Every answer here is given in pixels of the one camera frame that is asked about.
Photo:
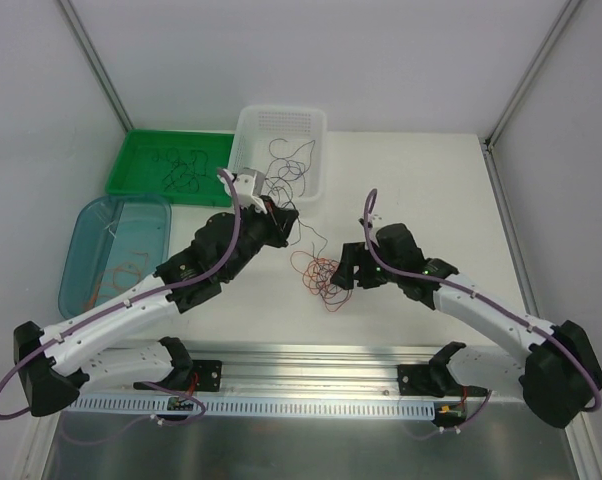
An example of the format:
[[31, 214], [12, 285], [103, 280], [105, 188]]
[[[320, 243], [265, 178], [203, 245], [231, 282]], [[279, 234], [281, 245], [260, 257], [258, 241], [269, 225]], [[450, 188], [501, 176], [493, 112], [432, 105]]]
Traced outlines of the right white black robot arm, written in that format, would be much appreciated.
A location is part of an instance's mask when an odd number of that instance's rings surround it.
[[331, 284], [347, 291], [393, 284], [408, 299], [491, 342], [451, 341], [425, 364], [399, 366], [401, 393], [443, 398], [464, 387], [494, 391], [522, 400], [555, 428], [601, 407], [602, 368], [581, 326], [570, 320], [557, 325], [500, 305], [452, 264], [426, 257], [401, 223], [365, 232], [365, 240], [343, 245]]

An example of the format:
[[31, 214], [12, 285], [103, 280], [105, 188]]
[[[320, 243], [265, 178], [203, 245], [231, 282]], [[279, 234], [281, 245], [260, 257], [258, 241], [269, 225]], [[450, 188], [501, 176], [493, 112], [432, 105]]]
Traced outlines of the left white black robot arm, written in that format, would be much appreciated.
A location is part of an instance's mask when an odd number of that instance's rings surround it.
[[48, 416], [85, 393], [115, 386], [187, 387], [193, 361], [178, 338], [131, 350], [113, 347], [219, 295], [262, 248], [287, 247], [298, 211], [262, 200], [264, 210], [242, 207], [210, 217], [187, 248], [119, 296], [54, 325], [41, 328], [29, 321], [17, 327], [14, 361], [27, 413]]

